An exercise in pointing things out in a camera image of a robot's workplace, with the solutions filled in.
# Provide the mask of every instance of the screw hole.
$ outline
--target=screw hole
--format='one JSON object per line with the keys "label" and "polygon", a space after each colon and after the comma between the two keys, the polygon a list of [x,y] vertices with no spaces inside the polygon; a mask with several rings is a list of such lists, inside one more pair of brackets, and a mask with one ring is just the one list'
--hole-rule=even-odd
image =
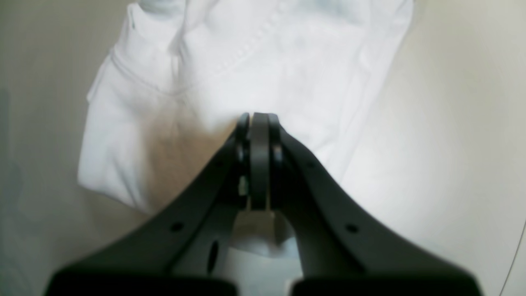
{"label": "screw hole", "polygon": [[350,233],[358,233],[358,227],[356,225],[353,225],[353,224],[347,224],[345,226],[345,229],[347,231],[349,231]]}
{"label": "screw hole", "polygon": [[183,229],[183,226],[184,225],[181,222],[176,222],[170,227],[170,230],[172,232],[178,232],[181,231],[181,229]]}
{"label": "screw hole", "polygon": [[217,254],[219,253],[219,243],[217,241],[214,241],[212,244],[212,248],[210,248],[210,253],[208,255],[208,265],[207,265],[207,272],[208,274],[211,274],[214,270],[214,267],[216,266],[216,260],[217,260]]}

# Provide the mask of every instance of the folded white cloth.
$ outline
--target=folded white cloth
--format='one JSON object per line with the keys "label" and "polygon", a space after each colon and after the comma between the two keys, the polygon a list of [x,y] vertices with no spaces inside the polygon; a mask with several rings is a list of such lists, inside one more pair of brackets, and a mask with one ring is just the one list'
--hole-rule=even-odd
{"label": "folded white cloth", "polygon": [[155,213],[243,112],[277,114],[340,181],[411,0],[155,2],[128,6],[89,90],[80,185]]}

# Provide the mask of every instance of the black plastic arm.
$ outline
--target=black plastic arm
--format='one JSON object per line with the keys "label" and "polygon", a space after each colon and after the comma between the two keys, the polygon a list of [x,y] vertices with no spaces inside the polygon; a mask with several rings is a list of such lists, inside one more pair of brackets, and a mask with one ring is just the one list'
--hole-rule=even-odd
{"label": "black plastic arm", "polygon": [[[240,194],[240,180],[248,194]],[[292,294],[480,295],[472,275],[390,231],[356,204],[274,114],[244,114],[193,183],[160,214],[58,271],[47,295],[236,295],[220,273],[236,215],[280,211],[304,279]]]}

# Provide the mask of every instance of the white fabric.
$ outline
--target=white fabric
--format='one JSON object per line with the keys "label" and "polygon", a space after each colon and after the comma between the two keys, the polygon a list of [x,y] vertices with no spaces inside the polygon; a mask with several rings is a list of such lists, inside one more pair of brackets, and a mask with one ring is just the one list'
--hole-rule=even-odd
{"label": "white fabric", "polygon": [[162,17],[150,4],[129,5],[89,90],[78,168],[82,186],[147,213],[243,112],[277,114],[341,181],[412,14],[408,0],[178,1]]}

